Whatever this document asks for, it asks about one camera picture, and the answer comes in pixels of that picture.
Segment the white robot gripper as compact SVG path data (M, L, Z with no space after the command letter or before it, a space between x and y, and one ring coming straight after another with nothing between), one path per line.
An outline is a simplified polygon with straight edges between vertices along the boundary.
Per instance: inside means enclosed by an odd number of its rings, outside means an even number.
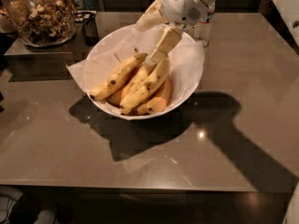
M156 25L175 22L194 26L207 15L204 0L155 0L135 24L137 31L144 32ZM177 27L165 27L153 52L145 64L153 66L161 61L181 40L182 31Z

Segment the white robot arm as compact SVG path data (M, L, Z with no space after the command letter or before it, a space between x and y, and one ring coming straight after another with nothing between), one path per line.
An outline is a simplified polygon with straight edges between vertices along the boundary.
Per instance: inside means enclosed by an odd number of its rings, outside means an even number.
M158 24L170 23L179 28L207 19L219 0L156 0L136 23L146 31ZM222 11L261 12L267 19L277 13L276 24L288 42L299 47L299 0L223 0Z

